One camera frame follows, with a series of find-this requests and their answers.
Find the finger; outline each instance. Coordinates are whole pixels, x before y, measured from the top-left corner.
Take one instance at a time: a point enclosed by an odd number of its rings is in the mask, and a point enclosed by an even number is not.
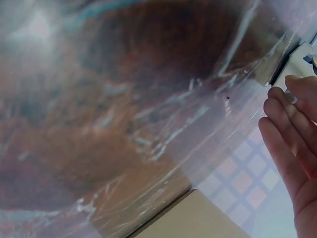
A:
[[[310,119],[307,118],[301,111],[290,104],[287,100],[282,89],[273,87],[268,92],[269,98],[275,98],[280,102],[290,123],[293,125],[298,134],[303,138],[304,142],[308,145],[309,149],[314,155],[317,155],[317,127]]]
[[[280,102],[275,98],[267,99],[264,103],[264,111],[280,132],[291,152],[300,161],[307,175],[312,178],[317,171],[317,158],[290,122]]]
[[[285,84],[298,99],[317,105],[317,77],[301,78],[295,75],[288,75],[285,77]]]
[[[310,120],[317,122],[317,106],[313,106],[312,104],[309,104],[303,100],[298,100],[295,106]]]
[[[262,118],[259,128],[290,197],[294,200],[300,188],[308,181],[308,177],[273,122],[269,118]]]

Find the hand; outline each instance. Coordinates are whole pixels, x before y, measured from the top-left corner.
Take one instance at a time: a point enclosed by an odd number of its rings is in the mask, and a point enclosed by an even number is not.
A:
[[[299,238],[317,237],[317,77],[289,75],[286,86],[298,98],[289,103],[273,87],[259,121],[264,142],[293,202]]]

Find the beige wall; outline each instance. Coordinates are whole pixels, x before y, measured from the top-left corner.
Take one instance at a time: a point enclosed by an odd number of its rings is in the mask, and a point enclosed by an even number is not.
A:
[[[137,238],[249,238],[235,223],[195,190]]]

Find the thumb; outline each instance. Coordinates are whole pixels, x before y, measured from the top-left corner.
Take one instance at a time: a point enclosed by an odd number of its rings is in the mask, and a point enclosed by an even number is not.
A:
[[[285,77],[285,84],[298,99],[311,105],[317,105],[317,77],[301,78],[296,75],[288,75]]]

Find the white tile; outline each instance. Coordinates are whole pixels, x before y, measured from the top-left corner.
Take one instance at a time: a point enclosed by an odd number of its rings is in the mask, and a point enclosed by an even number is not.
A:
[[[247,219],[251,216],[251,212],[242,204],[239,204],[230,214],[230,219],[237,224],[242,226]]]
[[[241,171],[231,182],[232,186],[240,193],[244,193],[252,184],[253,180],[246,172]]]
[[[217,179],[213,174],[209,175],[205,181],[210,184],[213,190],[216,190],[221,185],[219,179]]]
[[[265,199],[266,193],[258,186],[256,186],[247,196],[247,201],[254,209],[257,209]]]
[[[200,190],[205,196],[209,197],[217,188],[219,188],[220,185],[221,182],[213,175],[210,175],[206,181],[202,181],[197,186],[197,189]]]
[[[212,202],[215,206],[217,206],[221,211],[224,213],[233,205],[233,203],[236,201],[236,198],[234,195],[225,188],[222,190],[217,197],[215,197]]]
[[[251,133],[251,135],[249,136],[249,139],[252,140],[252,142],[255,143],[256,145],[263,142],[262,135],[258,127]]]
[[[266,168],[266,162],[259,155],[255,155],[248,163],[248,168],[256,176],[259,176],[260,173]]]
[[[222,162],[222,164],[217,168],[217,170],[225,178],[228,178],[237,168],[238,165],[231,158],[228,158]]]
[[[238,149],[235,150],[234,154],[240,159],[245,160],[252,152],[251,146],[247,142],[243,142]]]
[[[263,176],[262,183],[269,189],[275,188],[276,184],[280,180],[280,176],[276,174],[272,169]]]

